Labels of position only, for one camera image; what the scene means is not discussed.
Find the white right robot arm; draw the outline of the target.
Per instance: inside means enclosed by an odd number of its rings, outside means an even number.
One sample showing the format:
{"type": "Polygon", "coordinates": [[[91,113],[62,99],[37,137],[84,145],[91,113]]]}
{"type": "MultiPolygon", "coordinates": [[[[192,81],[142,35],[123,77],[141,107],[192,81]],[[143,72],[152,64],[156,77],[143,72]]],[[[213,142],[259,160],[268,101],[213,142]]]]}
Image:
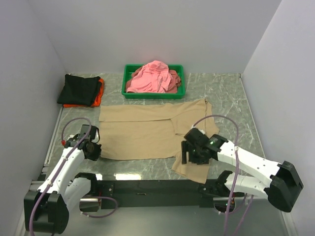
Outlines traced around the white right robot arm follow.
{"type": "Polygon", "coordinates": [[[216,180],[206,181],[200,188],[212,197],[244,194],[267,199],[275,208],[291,212],[304,185],[295,166],[287,161],[278,163],[246,151],[217,134],[207,137],[192,128],[182,141],[182,164],[209,164],[210,159],[238,167],[247,175],[223,171],[216,180]]]}

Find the beige t shirt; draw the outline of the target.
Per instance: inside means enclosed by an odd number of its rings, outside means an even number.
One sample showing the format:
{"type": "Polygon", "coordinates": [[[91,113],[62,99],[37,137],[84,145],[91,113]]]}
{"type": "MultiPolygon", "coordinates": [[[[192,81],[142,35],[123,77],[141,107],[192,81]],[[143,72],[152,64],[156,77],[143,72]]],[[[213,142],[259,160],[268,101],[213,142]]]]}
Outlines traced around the beige t shirt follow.
{"type": "Polygon", "coordinates": [[[181,142],[196,124],[208,137],[219,133],[206,99],[161,105],[101,106],[101,157],[112,160],[174,157],[172,170],[192,181],[205,183],[210,164],[182,164],[181,142]]]}

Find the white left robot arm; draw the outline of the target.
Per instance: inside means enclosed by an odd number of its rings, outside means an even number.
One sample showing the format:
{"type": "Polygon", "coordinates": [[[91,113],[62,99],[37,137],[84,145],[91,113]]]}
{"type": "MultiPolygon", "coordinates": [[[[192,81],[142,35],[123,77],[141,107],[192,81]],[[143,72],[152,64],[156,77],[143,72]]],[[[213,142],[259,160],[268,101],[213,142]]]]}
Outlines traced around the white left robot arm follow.
{"type": "Polygon", "coordinates": [[[84,124],[80,133],[63,142],[62,155],[43,184],[24,197],[25,228],[31,233],[61,234],[65,231],[71,210],[81,198],[98,194],[96,175],[76,173],[85,160],[100,157],[99,129],[84,124]]]}

